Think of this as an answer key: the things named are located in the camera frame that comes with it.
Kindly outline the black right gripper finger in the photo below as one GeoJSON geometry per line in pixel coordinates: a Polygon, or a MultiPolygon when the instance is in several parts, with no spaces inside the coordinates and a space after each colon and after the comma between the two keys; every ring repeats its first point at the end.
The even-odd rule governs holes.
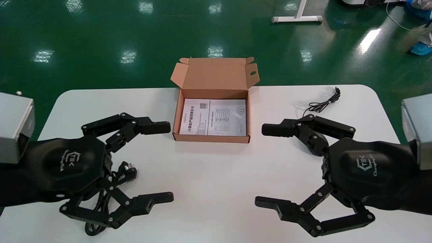
{"type": "Polygon", "coordinates": [[[335,139],[353,138],[355,128],[324,117],[307,115],[300,119],[284,119],[280,124],[263,124],[261,133],[273,137],[297,137],[311,154],[323,157],[329,143],[326,136],[335,139]]]}

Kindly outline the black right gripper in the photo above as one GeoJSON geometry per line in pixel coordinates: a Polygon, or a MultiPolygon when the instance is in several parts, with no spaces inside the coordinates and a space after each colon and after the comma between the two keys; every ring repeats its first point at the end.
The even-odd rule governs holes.
{"type": "Polygon", "coordinates": [[[407,145],[343,138],[323,158],[326,183],[300,205],[255,197],[255,206],[273,209],[280,220],[296,223],[312,237],[362,228],[375,220],[364,206],[431,214],[431,170],[421,170],[407,145]],[[311,212],[330,194],[354,214],[320,222],[311,212]]]}

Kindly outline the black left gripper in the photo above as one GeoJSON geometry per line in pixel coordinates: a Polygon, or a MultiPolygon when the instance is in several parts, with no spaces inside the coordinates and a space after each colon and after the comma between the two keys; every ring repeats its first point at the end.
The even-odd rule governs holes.
{"type": "Polygon", "coordinates": [[[72,197],[60,207],[62,214],[117,229],[131,217],[149,214],[155,204],[173,202],[172,192],[128,198],[113,182],[103,178],[112,166],[110,152],[119,151],[139,134],[171,132],[168,121],[153,122],[150,117],[121,113],[84,124],[81,130],[85,136],[78,139],[32,141],[17,164],[2,163],[1,206],[56,203],[72,197]],[[114,134],[106,140],[106,145],[96,138],[111,132],[114,134]],[[89,189],[95,182],[120,204],[115,211],[85,209],[80,207],[83,196],[73,197],[89,198],[89,189]]]}

